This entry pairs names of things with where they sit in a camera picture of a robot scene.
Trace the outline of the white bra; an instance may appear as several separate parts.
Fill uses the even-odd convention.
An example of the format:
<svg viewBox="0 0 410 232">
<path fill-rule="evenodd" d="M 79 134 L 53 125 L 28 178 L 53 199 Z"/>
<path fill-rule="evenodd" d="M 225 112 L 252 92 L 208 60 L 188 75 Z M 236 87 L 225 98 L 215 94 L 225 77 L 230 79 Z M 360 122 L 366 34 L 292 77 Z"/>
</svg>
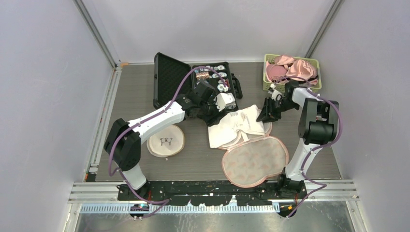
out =
<svg viewBox="0 0 410 232">
<path fill-rule="evenodd" d="M 219 124 L 208 127 L 208 140 L 211 148 L 218 148 L 233 141 L 240 132 L 252 135 L 264 135 L 264 125 L 257 121 L 261 110 L 257 105 L 230 112 Z"/>
</svg>

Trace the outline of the floral mesh laundry bag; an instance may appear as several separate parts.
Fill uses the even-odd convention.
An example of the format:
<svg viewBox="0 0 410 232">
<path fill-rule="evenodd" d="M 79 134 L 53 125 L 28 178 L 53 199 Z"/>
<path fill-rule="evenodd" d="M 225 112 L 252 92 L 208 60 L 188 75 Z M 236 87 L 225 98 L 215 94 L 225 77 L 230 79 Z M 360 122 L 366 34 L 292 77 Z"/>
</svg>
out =
<svg viewBox="0 0 410 232">
<path fill-rule="evenodd" d="M 240 188 L 251 188 L 281 174 L 289 162 L 284 143 L 270 135 L 273 124 L 265 123 L 265 134 L 247 134 L 247 140 L 227 149 L 221 160 L 226 178 Z"/>
</svg>

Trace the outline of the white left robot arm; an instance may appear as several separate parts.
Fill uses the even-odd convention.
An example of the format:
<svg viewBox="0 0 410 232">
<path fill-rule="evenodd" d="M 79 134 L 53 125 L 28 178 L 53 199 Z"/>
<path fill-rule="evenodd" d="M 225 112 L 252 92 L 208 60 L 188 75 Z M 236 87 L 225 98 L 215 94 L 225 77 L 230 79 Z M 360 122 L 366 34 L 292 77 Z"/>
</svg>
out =
<svg viewBox="0 0 410 232">
<path fill-rule="evenodd" d="M 152 135 L 189 117 L 199 118 L 207 126 L 218 124 L 231 105 L 236 105 L 231 93 L 217 93 L 210 84 L 200 82 L 186 94 L 177 93 L 165 106 L 144 117 L 132 122 L 117 119 L 105 140 L 104 150 L 109 154 L 109 162 L 116 163 L 117 172 L 128 182 L 130 194 L 143 200 L 148 187 L 139 164 L 141 145 Z"/>
</svg>

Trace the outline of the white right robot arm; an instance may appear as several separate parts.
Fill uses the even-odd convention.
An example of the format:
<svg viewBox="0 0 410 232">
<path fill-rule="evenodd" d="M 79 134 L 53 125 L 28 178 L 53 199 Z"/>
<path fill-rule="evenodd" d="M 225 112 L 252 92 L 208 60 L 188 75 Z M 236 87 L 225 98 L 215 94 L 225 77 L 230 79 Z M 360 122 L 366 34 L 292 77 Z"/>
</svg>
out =
<svg viewBox="0 0 410 232">
<path fill-rule="evenodd" d="M 275 122 L 285 111 L 301 109 L 298 124 L 298 147 L 289 164 L 278 177 L 276 192 L 282 198 L 302 193 L 307 169 L 317 154 L 335 141 L 338 135 L 340 113 L 338 102 L 327 101 L 308 87 L 300 87 L 297 81 L 285 84 L 283 93 L 271 84 L 257 121 Z"/>
</svg>

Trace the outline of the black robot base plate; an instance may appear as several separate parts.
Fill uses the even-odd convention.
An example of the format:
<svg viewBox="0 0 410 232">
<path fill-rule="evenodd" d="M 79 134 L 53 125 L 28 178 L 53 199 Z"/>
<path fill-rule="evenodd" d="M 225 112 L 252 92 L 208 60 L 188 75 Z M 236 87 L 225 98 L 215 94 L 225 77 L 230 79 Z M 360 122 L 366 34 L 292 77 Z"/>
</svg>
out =
<svg viewBox="0 0 410 232">
<path fill-rule="evenodd" d="M 295 203 L 307 195 L 306 187 L 299 193 L 289 192 L 275 180 L 251 188 L 240 188 L 228 180 L 148 181 L 135 192 L 155 205 L 166 202 L 171 206 L 227 206 L 233 201 L 238 206 L 264 206 L 270 200 Z"/>
</svg>

